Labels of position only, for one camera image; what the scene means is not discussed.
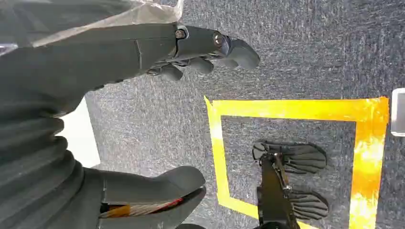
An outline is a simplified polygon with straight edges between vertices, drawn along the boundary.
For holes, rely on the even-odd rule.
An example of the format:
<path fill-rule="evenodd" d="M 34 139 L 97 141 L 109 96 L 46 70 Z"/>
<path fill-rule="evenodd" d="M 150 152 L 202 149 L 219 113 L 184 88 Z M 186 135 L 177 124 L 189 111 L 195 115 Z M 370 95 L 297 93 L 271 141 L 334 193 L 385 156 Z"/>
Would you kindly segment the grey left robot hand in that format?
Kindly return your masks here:
<path fill-rule="evenodd" d="M 176 33 L 184 30 L 185 38 Z M 3 229 L 194 229 L 184 220 L 205 179 L 183 166 L 157 177 L 85 168 L 59 136 L 62 116 L 87 92 L 144 74 L 181 78 L 219 59 L 254 69 L 243 40 L 193 26 L 141 24 L 91 29 L 0 57 L 0 226 Z"/>

